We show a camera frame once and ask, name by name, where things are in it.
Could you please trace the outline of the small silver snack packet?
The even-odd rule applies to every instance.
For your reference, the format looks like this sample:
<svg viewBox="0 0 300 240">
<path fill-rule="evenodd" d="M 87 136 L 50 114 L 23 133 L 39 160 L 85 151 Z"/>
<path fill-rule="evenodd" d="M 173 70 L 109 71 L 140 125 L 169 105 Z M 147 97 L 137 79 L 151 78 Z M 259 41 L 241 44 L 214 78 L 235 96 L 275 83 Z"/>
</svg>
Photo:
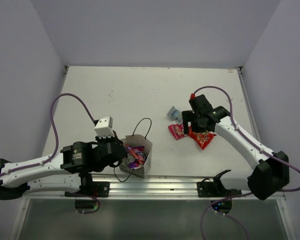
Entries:
<svg viewBox="0 0 300 240">
<path fill-rule="evenodd" d="M 182 117 L 182 112 L 179 111 L 177 108 L 172 106 L 170 110 L 167 113 L 167 117 L 171 121 L 175 121 L 177 124 L 182 124 L 183 123 L 183 117 Z"/>
</svg>

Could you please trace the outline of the red orange snack packet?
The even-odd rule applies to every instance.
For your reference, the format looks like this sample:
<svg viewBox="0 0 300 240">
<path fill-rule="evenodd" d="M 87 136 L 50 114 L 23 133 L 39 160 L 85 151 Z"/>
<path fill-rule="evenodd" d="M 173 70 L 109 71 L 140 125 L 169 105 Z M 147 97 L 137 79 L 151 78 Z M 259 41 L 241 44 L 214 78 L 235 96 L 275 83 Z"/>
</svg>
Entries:
<svg viewBox="0 0 300 240">
<path fill-rule="evenodd" d="M 204 150 L 217 135 L 211 132 L 190 132 L 188 136 L 191 137 L 202 150 Z"/>
</svg>

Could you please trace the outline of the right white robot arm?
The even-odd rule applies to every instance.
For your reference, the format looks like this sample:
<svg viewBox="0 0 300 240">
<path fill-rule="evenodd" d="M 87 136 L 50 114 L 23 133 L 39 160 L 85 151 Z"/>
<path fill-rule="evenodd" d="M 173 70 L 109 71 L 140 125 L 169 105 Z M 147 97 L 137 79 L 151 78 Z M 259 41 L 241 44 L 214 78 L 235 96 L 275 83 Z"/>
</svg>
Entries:
<svg viewBox="0 0 300 240">
<path fill-rule="evenodd" d="M 264 146 L 232 120 L 228 110 L 222 106 L 212 107 L 203 94 L 191 94 L 189 104 L 191 110 L 182 112 L 184 133 L 217 134 L 238 151 L 251 168 L 250 173 L 226 169 L 212 181 L 199 182 L 199 188 L 221 197 L 250 191 L 258 199 L 265 200 L 290 182 L 289 158 L 283 151 L 274 152 Z"/>
</svg>

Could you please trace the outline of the pink candy packet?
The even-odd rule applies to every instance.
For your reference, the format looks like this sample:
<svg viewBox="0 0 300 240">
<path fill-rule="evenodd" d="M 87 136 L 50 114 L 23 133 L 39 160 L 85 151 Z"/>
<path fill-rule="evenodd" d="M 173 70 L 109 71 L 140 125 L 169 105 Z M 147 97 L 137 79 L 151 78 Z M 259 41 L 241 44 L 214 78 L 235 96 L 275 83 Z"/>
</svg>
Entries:
<svg viewBox="0 0 300 240">
<path fill-rule="evenodd" d="M 189 134 L 184 133 L 183 124 L 171 124 L 168 126 L 168 130 L 176 140 L 180 140 L 189 136 Z"/>
</svg>

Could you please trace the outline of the purple Fox's candy bag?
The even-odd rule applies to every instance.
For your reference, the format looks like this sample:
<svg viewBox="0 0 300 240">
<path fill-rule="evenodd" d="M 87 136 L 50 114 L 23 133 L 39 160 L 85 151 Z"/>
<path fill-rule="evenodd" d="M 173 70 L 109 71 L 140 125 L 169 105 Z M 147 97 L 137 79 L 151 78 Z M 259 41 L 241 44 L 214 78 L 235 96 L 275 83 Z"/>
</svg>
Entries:
<svg viewBox="0 0 300 240">
<path fill-rule="evenodd" d="M 127 166 L 130 169 L 136 170 L 140 169 L 144 166 L 147 155 L 144 153 L 144 146 L 131 146 L 126 145 L 126 153 L 127 153 Z"/>
</svg>

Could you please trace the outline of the brown paper bag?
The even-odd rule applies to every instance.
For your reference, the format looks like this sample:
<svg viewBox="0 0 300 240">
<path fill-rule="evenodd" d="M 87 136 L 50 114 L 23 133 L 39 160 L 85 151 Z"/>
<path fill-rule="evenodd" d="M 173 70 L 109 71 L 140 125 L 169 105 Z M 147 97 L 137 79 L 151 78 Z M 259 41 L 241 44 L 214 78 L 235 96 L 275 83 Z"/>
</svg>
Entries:
<svg viewBox="0 0 300 240">
<path fill-rule="evenodd" d="M 142 121 L 148 120 L 149 127 L 145 135 L 136 134 L 136 130 Z M 114 176 L 120 183 L 126 182 L 131 176 L 145 179 L 151 168 L 153 143 L 148 139 L 152 127 L 152 120 L 149 117 L 142 118 L 135 126 L 132 134 L 126 135 L 121 141 L 126 156 L 123 158 L 118 169 L 128 176 L 125 179 L 120 179 L 116 174 L 116 169 L 113 169 Z"/>
</svg>

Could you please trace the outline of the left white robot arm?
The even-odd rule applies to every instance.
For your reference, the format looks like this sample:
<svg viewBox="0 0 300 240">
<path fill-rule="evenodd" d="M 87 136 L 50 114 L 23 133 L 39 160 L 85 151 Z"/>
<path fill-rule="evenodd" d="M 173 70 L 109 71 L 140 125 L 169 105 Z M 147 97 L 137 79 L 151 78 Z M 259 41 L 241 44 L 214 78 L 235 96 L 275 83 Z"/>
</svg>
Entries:
<svg viewBox="0 0 300 240">
<path fill-rule="evenodd" d="M 116 168 L 126 157 L 117 136 L 77 141 L 60 152 L 13 163 L 0 158 L 0 200 L 14 200 L 35 192 L 65 192 L 69 196 L 97 195 L 91 173 Z"/>
</svg>

